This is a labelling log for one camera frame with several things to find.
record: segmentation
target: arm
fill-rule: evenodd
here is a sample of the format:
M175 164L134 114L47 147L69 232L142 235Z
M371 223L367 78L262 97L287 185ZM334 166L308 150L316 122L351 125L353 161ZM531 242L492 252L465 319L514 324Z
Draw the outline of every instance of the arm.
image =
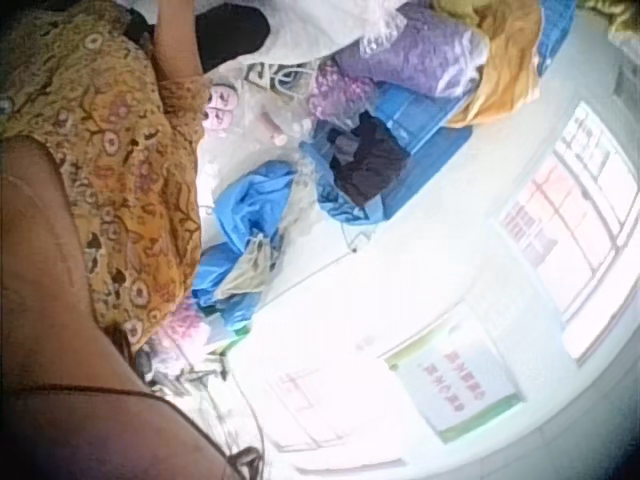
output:
M194 0L158 0L154 60L160 81L203 74L193 4Z

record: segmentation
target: purple cloth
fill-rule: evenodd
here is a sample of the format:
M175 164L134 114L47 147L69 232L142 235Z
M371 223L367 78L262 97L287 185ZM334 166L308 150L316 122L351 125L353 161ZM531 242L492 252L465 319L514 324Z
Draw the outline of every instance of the purple cloth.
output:
M489 54L482 32L420 5L409 3L398 11L407 25L389 48L363 58L354 43L336 54L345 74L432 97L459 97L477 85L478 67Z

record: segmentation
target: pink cloth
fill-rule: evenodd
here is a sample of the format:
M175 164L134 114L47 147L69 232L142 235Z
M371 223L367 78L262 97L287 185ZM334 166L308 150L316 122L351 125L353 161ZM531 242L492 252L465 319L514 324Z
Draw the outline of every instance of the pink cloth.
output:
M195 300L185 299L147 342L154 368L177 376L190 363L201 361L207 354L210 330Z
M328 60L318 68L308 99L309 109L320 120L349 126L350 120L373 106L376 86L368 78L344 75L335 62Z

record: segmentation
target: cable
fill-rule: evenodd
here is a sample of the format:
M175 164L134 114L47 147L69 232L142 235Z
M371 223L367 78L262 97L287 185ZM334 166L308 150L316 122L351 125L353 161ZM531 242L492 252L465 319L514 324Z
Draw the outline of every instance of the cable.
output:
M184 358L185 362L187 363L187 365L189 366L189 368L193 371L193 372L198 372L195 368L195 366L193 365L193 363L191 362L191 360L189 359L189 357L187 357L187 355L184 353L184 350L182 349L182 347L178 344L178 342L176 341L175 338L173 338L173 335L171 335L171 333L169 333L166 329L166 327L162 327L164 333L171 339L171 341L173 342L173 344L175 345L176 349L178 350L178 352L180 353L180 355ZM249 400L247 399L246 395L244 394L244 391L242 390L242 388L240 387L237 379L235 378L235 376L231 373L231 376L234 378L235 384L236 384L236 388L238 389L238 391L240 392L240 395L242 396L243 400L245 401L247 407L249 408L249 411L251 412L251 416L253 418L253 421L256 425L256 429L258 430L258 435L260 437L260 445L261 445L261 450L260 450L260 455L261 458L257 459L257 462L254 462L253 464L250 464L248 466L250 472L249 472L249 479L248 480L263 480L264 478L264 464L265 464L265 440L264 440L264 432L262 430L262 427L260 426L260 422L258 420L258 416L255 413L255 410L253 409L253 406L251 405L251 403L249 402ZM231 445L231 442L229 441L229 437L227 435L227 432L225 431L224 425L225 425L225 420L224 417L222 415L222 413L220 412L220 410L218 409L218 406L215 402L215 400L213 399L213 396L211 395L211 392L209 391L209 386L208 384L206 384L204 382L204 376L199 376L195 379L196 383L198 385L200 385L200 387L206 392L206 398L209 400L209 403L212 406L212 409L215 412L215 415L218 419L218 421L220 422L222 431L223 431L223 435L225 437L225 442L226 442L226 446L227 446L227 451L229 452L229 458L230 461L240 461L242 459L244 459L245 457L242 455L243 453L245 453L247 451L247 448L240 450L239 452L236 452L235 454L231 454L231 451L233 450L233 447ZM233 465L232 467L239 469L241 465Z

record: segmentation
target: purple fabric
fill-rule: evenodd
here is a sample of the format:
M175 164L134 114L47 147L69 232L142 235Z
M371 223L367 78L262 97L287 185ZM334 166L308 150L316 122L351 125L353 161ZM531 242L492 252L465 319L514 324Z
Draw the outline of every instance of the purple fabric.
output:
M346 76L328 60L318 68L308 105L316 118L342 125L373 105L375 96L370 79Z
M406 4L398 11L407 25L389 48L363 58L355 43L336 54L345 74L432 97L458 97L476 85L477 69L489 53L481 32L420 5Z

